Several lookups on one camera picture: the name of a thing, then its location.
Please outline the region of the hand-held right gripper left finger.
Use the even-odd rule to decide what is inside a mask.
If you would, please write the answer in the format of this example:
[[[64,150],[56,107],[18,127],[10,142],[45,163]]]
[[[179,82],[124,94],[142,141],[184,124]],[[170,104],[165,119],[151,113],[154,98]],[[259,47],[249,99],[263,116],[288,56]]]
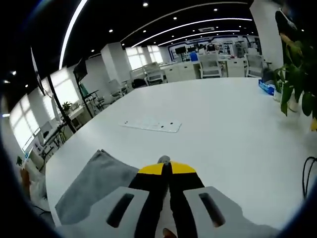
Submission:
[[[58,228],[63,238],[153,238],[168,187],[169,163],[141,168],[128,187],[95,203],[82,221]]]

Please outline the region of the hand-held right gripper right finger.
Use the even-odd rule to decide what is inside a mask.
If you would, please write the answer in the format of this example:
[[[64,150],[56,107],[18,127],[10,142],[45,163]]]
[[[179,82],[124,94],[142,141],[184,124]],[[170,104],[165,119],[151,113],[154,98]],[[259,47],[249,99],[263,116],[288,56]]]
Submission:
[[[170,205],[180,238],[249,238],[251,222],[241,207],[204,186],[189,165],[169,163]]]

